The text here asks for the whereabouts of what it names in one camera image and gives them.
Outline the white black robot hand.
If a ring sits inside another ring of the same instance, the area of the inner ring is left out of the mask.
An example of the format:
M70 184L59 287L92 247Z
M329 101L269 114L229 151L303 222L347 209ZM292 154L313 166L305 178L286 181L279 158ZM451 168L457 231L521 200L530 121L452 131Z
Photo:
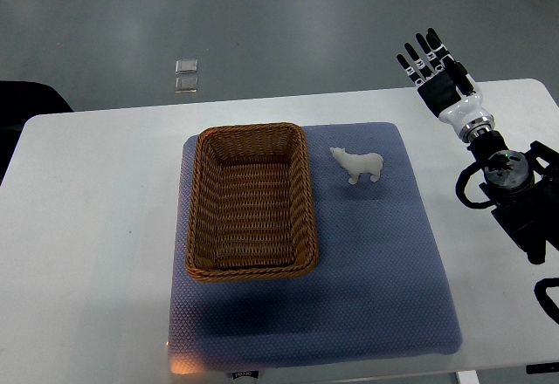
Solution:
M470 143L494 130L494 117L483 107L483 96L469 71L449 52L430 28L416 34L417 51L410 43L397 55L407 77L429 111L452 127L458 138Z

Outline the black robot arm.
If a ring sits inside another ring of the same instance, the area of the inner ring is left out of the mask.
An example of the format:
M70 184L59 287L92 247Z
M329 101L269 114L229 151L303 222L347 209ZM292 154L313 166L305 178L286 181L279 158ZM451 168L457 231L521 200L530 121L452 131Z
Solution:
M558 246L558 153L534 141L526 152L509 148L502 135L481 126L466 136L474 163L456 182L458 199L470 209L491 208L501 228L526 253L531 264L543 264L546 246ZM473 174L481 172L484 202L466 196Z

